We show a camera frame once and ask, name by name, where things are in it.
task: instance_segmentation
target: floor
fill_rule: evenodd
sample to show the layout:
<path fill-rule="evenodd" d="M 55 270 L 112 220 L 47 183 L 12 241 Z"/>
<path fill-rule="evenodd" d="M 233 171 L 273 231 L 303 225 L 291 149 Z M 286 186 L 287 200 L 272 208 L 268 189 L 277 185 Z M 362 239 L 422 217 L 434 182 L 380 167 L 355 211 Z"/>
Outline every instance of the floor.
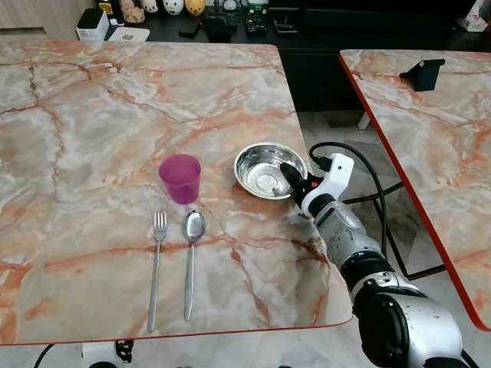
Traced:
<path fill-rule="evenodd" d="M 337 141 L 357 147 L 374 165 L 382 186 L 387 188 L 400 180 L 374 129 L 371 126 L 363 131 L 357 129 L 361 114 L 361 111 L 300 113 L 305 144 L 310 147 L 321 141 Z M 335 152 L 342 152 L 342 149 L 336 149 Z M 373 192 L 375 187 L 370 175 L 363 164 L 356 161 L 350 186 L 342 198 Z M 372 205 L 357 205 L 354 211 L 361 218 L 368 234 L 380 241 L 380 223 Z M 387 217 L 409 272 L 441 263 L 404 189 L 387 196 Z M 395 267 L 396 262 L 390 252 L 389 260 Z M 443 272 L 429 276 L 414 281 L 414 284 L 453 313 L 460 325 L 467 352 L 481 368 L 489 366 L 491 333 L 484 333 L 473 326 L 448 274 Z M 81 364 L 80 348 L 79 344 L 56 345 L 48 352 L 40 367 L 78 367 Z M 42 349 L 0 347 L 0 367 L 32 367 Z M 276 368 L 281 365 L 294 368 L 373 367 L 361 351 L 355 318 L 345 325 L 326 329 L 141 340 L 135 343 L 131 366 Z"/>

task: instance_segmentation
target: toy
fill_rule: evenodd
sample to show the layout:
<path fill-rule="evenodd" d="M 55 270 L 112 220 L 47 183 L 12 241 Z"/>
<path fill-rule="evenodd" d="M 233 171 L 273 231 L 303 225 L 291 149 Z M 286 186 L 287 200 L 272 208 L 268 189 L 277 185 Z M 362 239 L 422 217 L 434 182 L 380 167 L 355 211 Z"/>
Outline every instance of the toy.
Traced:
<path fill-rule="evenodd" d="M 157 0 L 143 0 L 142 3 L 145 12 L 157 13 L 159 11 Z"/>
<path fill-rule="evenodd" d="M 145 11 L 141 0 L 121 0 L 120 6 L 126 23 L 138 24 L 145 20 Z"/>
<path fill-rule="evenodd" d="M 191 15 L 200 15 L 205 11 L 205 0 L 185 0 L 185 4 Z"/>
<path fill-rule="evenodd" d="M 170 15 L 179 15 L 184 8 L 184 0 L 164 0 L 163 8 Z"/>
<path fill-rule="evenodd" d="M 228 12 L 233 12 L 237 8 L 236 0 L 225 0 L 223 2 L 223 8 Z"/>

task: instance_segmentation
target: figurine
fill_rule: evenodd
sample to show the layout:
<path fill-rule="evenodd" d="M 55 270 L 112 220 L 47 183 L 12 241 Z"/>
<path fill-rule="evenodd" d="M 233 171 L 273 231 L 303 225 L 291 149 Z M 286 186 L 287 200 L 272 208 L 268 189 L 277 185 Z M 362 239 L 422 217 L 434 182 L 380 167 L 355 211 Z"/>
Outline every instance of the figurine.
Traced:
<path fill-rule="evenodd" d="M 157 0 L 143 0 L 143 8 L 145 12 L 148 13 L 157 13 L 159 11 L 159 7 L 157 5 Z"/>
<path fill-rule="evenodd" d="M 223 2 L 223 8 L 228 12 L 233 12 L 237 8 L 236 0 L 225 0 Z"/>
<path fill-rule="evenodd" d="M 163 7 L 170 15 L 179 15 L 184 8 L 184 0 L 164 0 Z"/>
<path fill-rule="evenodd" d="M 205 0 L 185 0 L 185 4 L 191 15 L 200 15 L 205 11 Z"/>

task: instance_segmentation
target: metal bowl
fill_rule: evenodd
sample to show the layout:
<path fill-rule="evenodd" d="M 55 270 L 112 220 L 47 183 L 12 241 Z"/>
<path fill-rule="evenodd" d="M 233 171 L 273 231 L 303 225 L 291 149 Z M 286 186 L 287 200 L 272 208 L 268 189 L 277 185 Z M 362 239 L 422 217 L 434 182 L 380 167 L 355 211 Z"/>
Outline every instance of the metal bowl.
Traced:
<path fill-rule="evenodd" d="M 234 173 L 240 185 L 254 196 L 285 199 L 290 196 L 291 188 L 279 168 L 281 163 L 289 163 L 307 178 L 303 159 L 293 149 L 271 142 L 243 149 L 234 162 Z"/>

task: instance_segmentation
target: silver fork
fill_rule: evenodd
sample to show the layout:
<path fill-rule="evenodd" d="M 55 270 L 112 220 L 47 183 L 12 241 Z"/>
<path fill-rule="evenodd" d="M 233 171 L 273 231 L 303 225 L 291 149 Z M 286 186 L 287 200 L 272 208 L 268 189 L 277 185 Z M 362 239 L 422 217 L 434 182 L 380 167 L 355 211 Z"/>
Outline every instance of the silver fork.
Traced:
<path fill-rule="evenodd" d="M 148 308 L 148 332 L 155 330 L 157 316 L 157 289 L 159 287 L 160 243 L 166 237 L 167 214 L 157 211 L 153 216 L 153 239 L 155 239 L 155 255 L 153 257 L 152 290 L 150 292 L 150 306 Z"/>

